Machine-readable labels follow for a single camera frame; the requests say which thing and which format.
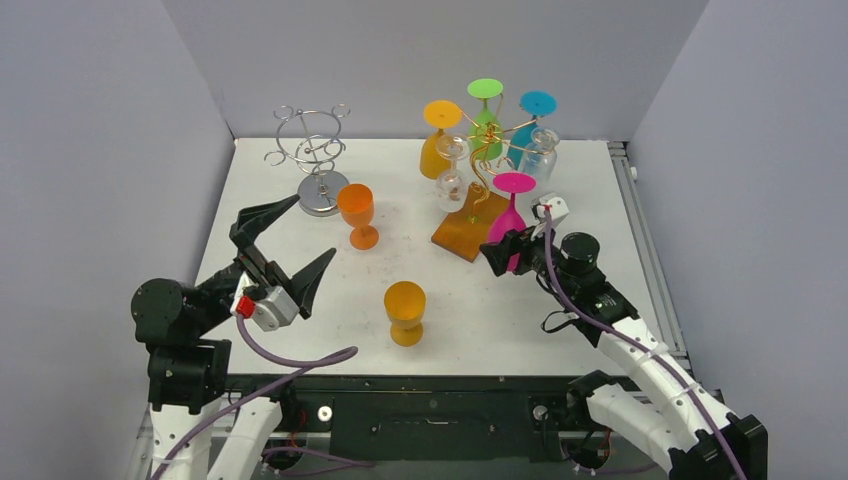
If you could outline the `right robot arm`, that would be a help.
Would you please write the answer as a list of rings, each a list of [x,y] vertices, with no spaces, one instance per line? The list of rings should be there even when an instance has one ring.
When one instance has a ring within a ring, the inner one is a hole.
[[[624,437],[671,479],[765,479],[768,432],[705,390],[668,352],[635,307],[597,265],[600,243],[584,232],[559,244],[553,231],[511,230],[480,247],[493,273],[535,274],[586,340],[636,384],[642,402],[595,371],[570,386],[566,418]]]

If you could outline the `gold wire glass rack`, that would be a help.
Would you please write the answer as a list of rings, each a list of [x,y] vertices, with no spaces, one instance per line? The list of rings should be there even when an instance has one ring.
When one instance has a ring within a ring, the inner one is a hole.
[[[446,133],[464,135],[468,138],[471,150],[470,156],[467,160],[458,164],[459,170],[469,182],[468,196],[460,211],[455,213],[445,212],[446,217],[431,236],[431,242],[472,263],[479,255],[479,246],[487,240],[490,227],[508,206],[508,200],[493,191],[492,182],[496,172],[491,169],[491,162],[495,160],[511,163],[503,155],[489,161],[480,161],[477,158],[479,150],[473,150],[471,136],[469,135],[469,129],[474,119],[462,109],[461,112],[462,117],[459,124],[447,130]],[[528,121],[506,129],[500,127],[498,130],[489,127],[486,137],[500,140],[502,149],[506,150],[510,144],[506,136],[527,123]]]

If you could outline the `pink wine glass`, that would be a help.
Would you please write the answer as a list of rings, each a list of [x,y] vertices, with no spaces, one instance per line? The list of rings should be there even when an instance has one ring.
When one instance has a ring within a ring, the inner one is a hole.
[[[500,173],[493,179],[493,185],[510,194],[506,210],[500,214],[489,229],[487,242],[498,242],[510,230],[527,229],[521,215],[516,208],[516,197],[518,194],[530,192],[536,186],[533,177],[520,172]]]

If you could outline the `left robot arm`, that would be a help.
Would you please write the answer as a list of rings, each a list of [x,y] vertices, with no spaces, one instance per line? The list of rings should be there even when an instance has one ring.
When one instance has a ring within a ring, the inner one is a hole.
[[[208,463],[206,435],[224,393],[232,343],[206,334],[234,314],[256,318],[265,331],[308,319],[322,277],[336,251],[326,250],[293,276],[267,259],[255,242],[300,197],[245,207],[231,225],[232,262],[198,285],[167,278],[143,283],[130,312],[135,339],[144,345],[151,420],[172,420],[177,431],[159,438],[151,466],[154,479],[198,479]]]

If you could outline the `blue wine glass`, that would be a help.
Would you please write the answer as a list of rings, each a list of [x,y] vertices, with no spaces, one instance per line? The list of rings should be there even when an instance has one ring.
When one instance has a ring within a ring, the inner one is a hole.
[[[506,156],[515,170],[519,169],[524,151],[532,141],[532,132],[538,127],[538,120],[554,113],[557,101],[545,91],[533,90],[521,95],[519,106],[531,119],[526,125],[517,128],[510,140]]]

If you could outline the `green wine glass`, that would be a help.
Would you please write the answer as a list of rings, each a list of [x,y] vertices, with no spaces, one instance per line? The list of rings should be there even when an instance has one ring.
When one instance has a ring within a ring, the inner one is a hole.
[[[502,152],[501,141],[488,139],[486,134],[489,127],[495,130],[500,128],[497,112],[490,108],[489,102],[502,96],[503,84],[494,78],[478,78],[468,84],[467,92],[481,104],[481,109],[469,129],[473,150],[479,150],[477,158],[480,161],[496,159]]]

